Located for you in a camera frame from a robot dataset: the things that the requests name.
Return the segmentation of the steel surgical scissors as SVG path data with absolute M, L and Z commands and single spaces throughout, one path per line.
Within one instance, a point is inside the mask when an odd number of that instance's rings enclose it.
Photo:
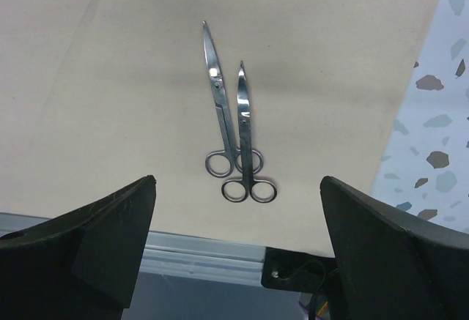
M 240 147 L 237 145 L 235 127 L 229 110 L 229 101 L 224 84 L 223 73 L 221 71 L 210 27 L 206 21 L 202 21 L 202 36 L 204 59 L 207 66 L 210 88 L 224 145 L 223 149 L 209 153 L 206 156 L 204 164 L 210 175 L 221 179 L 230 176 L 235 169 L 242 171 L 241 164 L 238 163 Z M 227 159 L 229 168 L 225 172 L 218 172 L 210 165 L 210 160 L 216 156 Z

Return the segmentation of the beige cloth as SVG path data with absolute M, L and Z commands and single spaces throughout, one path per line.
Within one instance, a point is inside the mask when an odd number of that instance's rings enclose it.
M 332 256 L 324 176 L 368 190 L 438 0 L 1 0 L 1 210 L 55 217 L 153 175 L 156 231 Z M 207 24 L 247 71 L 261 176 L 221 195 Z

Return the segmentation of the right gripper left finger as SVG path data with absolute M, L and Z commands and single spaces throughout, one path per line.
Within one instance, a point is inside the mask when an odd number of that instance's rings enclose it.
M 2 319 L 120 319 L 156 200 L 154 176 L 1 237 Z

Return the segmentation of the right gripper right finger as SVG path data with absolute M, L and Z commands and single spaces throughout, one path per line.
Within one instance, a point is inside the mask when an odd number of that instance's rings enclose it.
M 352 319 L 467 319 L 468 235 L 332 176 L 320 183 Z

